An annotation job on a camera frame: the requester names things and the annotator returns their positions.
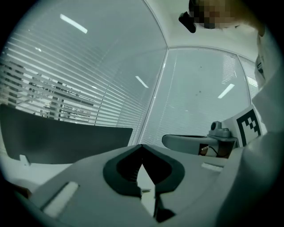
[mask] dark panel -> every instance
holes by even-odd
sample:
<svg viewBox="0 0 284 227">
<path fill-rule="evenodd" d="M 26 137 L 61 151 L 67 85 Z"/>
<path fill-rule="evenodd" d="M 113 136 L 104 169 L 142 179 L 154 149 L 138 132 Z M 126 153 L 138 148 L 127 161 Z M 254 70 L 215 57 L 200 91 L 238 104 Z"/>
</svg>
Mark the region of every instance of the dark panel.
<svg viewBox="0 0 284 227">
<path fill-rule="evenodd" d="M 131 128 L 101 127 L 56 121 L 0 106 L 0 125 L 8 155 L 25 155 L 32 163 L 68 164 L 126 147 Z"/>
</svg>

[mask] black headset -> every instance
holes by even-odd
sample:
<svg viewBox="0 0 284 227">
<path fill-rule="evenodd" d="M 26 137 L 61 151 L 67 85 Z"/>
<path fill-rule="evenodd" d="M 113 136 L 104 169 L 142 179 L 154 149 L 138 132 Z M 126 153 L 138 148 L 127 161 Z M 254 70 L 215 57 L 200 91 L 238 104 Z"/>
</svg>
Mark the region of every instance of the black headset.
<svg viewBox="0 0 284 227">
<path fill-rule="evenodd" d="M 209 18 L 204 17 L 204 9 L 197 4 L 197 0 L 189 0 L 189 11 L 182 13 L 179 18 L 181 22 L 191 33 L 196 32 L 195 23 L 200 24 L 204 28 L 214 29 L 215 24 L 210 23 Z"/>
</svg>

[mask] white strip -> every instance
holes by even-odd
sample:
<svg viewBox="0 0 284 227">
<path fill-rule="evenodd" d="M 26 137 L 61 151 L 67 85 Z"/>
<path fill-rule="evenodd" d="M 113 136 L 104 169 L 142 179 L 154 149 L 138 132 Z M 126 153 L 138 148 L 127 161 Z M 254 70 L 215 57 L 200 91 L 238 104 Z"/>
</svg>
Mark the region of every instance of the white strip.
<svg viewBox="0 0 284 227">
<path fill-rule="evenodd" d="M 145 88 L 149 88 L 149 87 L 140 79 L 140 77 L 136 76 L 136 79 L 137 79 Z"/>
<path fill-rule="evenodd" d="M 223 98 L 235 85 L 230 84 L 219 96 L 218 98 Z"/>
<path fill-rule="evenodd" d="M 67 23 L 73 25 L 75 28 L 79 29 L 80 31 L 84 32 L 85 34 L 87 33 L 87 31 L 88 31 L 87 29 L 85 29 L 82 25 L 78 24 L 77 22 L 66 17 L 65 15 L 60 14 L 60 18 L 64 21 L 66 21 Z"/>
<path fill-rule="evenodd" d="M 58 195 L 44 208 L 43 212 L 52 218 L 57 218 L 67 203 L 77 191 L 79 185 L 75 182 L 69 182 Z"/>
<path fill-rule="evenodd" d="M 211 165 L 211 164 L 208 164 L 208 163 L 205 163 L 205 162 L 202 163 L 201 167 L 206 168 L 206 169 L 210 169 L 210 170 L 213 170 L 213 171 L 216 171 L 216 172 L 221 172 L 223 170 L 223 167 Z"/>
</svg>

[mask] ceiling light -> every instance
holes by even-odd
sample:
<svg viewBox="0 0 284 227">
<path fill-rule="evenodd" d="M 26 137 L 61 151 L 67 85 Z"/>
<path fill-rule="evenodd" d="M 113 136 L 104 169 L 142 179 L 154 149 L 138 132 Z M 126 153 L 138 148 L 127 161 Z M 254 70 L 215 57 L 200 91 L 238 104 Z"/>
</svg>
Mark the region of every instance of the ceiling light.
<svg viewBox="0 0 284 227">
<path fill-rule="evenodd" d="M 140 79 L 140 77 L 136 76 L 136 79 L 137 79 L 145 88 L 149 88 L 149 87 Z"/>
<path fill-rule="evenodd" d="M 60 18 L 64 21 L 66 21 L 67 23 L 73 25 L 75 28 L 79 29 L 80 31 L 84 32 L 85 34 L 87 33 L 87 31 L 88 31 L 87 29 L 85 29 L 82 25 L 78 24 L 77 22 L 66 17 L 65 15 L 60 14 Z"/>
<path fill-rule="evenodd" d="M 223 98 L 234 86 L 234 84 L 227 86 L 227 88 L 218 96 L 218 98 Z"/>
</svg>

